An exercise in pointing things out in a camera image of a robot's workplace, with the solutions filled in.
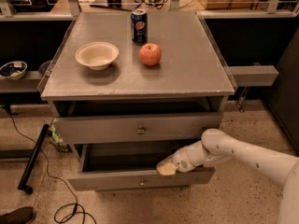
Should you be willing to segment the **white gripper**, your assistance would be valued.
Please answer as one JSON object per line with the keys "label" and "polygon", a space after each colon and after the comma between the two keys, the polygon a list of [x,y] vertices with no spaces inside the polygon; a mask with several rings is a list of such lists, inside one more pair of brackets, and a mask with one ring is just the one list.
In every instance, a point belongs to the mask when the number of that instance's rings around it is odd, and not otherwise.
{"label": "white gripper", "polygon": [[163,161],[160,161],[156,169],[160,175],[174,175],[176,171],[187,173],[194,170],[198,163],[198,152],[193,146],[187,146],[178,149],[173,157],[170,156]]}

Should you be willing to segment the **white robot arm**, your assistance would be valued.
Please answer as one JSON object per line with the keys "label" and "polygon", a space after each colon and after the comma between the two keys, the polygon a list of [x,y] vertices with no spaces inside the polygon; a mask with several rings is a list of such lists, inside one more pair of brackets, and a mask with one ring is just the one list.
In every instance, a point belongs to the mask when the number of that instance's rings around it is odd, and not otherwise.
{"label": "white robot arm", "polygon": [[278,224],[299,224],[299,158],[237,140],[219,129],[207,129],[201,140],[178,149],[156,169],[160,175],[187,173],[205,164],[237,159],[283,187]]}

